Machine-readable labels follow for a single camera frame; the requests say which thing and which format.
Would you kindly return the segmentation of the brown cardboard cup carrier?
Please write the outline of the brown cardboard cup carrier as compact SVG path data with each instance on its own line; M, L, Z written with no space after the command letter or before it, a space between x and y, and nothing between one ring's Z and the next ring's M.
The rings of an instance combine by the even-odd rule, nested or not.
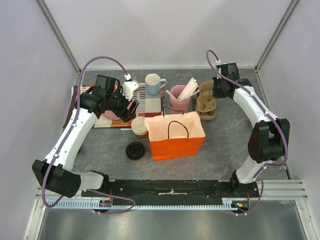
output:
M217 102L213 95L214 80L202 82L196 90L195 111L201 120L213 120L217 114Z

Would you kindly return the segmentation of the black plastic cup lid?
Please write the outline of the black plastic cup lid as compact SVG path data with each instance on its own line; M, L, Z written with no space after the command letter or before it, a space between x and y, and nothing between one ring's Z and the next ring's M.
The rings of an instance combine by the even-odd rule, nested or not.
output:
M136 160L145 156L145 146L140 142L131 142L125 150L126 156L130 160Z

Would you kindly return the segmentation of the brown paper coffee cup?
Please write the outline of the brown paper coffee cup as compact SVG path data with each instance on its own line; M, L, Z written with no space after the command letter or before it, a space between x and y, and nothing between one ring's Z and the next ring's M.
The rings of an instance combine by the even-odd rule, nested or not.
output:
M141 163L143 160L145 159L145 157L141 157L139 159L132 159L131 161L134 162L134 163Z

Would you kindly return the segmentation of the orange paper bag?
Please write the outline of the orange paper bag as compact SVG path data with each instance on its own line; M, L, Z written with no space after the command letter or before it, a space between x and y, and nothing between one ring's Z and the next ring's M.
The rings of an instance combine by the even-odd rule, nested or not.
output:
M206 136L195 111L147 117L144 124L156 162L196 155Z

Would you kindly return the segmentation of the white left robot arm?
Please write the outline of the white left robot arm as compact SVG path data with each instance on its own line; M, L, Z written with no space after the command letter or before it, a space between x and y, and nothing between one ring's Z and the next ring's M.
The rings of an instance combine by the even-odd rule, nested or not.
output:
M44 160L35 160L32 164L42 189L67 198L88 189L99 197L109 193L110 185L104 181L106 175L96 171L72 173L71 170L84 139L102 114L111 111L124 122L136 116L139 102L133 97L140 87L135 80L121 83L116 78L98 75L95 85L80 93L56 145Z

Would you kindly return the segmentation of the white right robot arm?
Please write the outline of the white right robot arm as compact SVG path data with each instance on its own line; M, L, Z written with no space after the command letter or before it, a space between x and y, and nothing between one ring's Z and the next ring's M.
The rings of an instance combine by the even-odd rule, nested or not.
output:
M232 173L229 191L235 197L247 191L247 185L255 182L268 166L288 153L290 123L280 119L257 96L251 82L240 78L238 66L233 63L215 63L213 96L230 98L237 103L250 120L253 130L247 149L249 156L244 164Z

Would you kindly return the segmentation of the pink polka dot plate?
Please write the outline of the pink polka dot plate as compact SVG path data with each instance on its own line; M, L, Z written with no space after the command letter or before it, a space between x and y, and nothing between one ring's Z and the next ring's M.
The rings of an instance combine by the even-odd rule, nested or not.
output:
M105 111L103 115L111 121L117 121L121 119L120 117L116 116L111 110Z

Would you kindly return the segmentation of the stack of paper cups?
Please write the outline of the stack of paper cups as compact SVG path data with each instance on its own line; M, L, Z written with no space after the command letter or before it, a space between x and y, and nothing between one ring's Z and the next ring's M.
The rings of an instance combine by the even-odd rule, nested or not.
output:
M148 129L145 126L145 117L138 116L131 122L131 129L139 139L147 139L149 136Z

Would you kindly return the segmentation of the light blue mug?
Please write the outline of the light blue mug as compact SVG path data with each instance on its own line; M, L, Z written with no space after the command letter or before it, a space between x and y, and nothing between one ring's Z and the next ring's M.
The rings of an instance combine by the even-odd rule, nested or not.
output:
M160 92L161 88L167 84L167 80L161 78L158 74L151 73L145 77L145 84L147 92L155 96Z

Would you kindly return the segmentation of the pink utensil holder cup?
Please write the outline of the pink utensil holder cup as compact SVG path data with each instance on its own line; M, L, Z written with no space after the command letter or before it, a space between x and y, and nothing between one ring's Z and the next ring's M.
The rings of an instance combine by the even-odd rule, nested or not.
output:
M182 91L185 89L185 85L176 85L171 88L169 91L175 98L170 97L170 108L172 114L181 114L182 111L184 113L189 112L191 97L186 98L185 100L178 100L178 97L182 93Z

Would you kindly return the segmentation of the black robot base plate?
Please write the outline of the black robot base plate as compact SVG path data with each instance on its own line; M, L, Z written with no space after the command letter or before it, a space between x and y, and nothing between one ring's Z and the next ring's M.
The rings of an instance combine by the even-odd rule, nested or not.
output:
M229 181L116 179L102 184L99 192L125 197L136 203L218 204L223 198L259 197L257 183L231 189Z

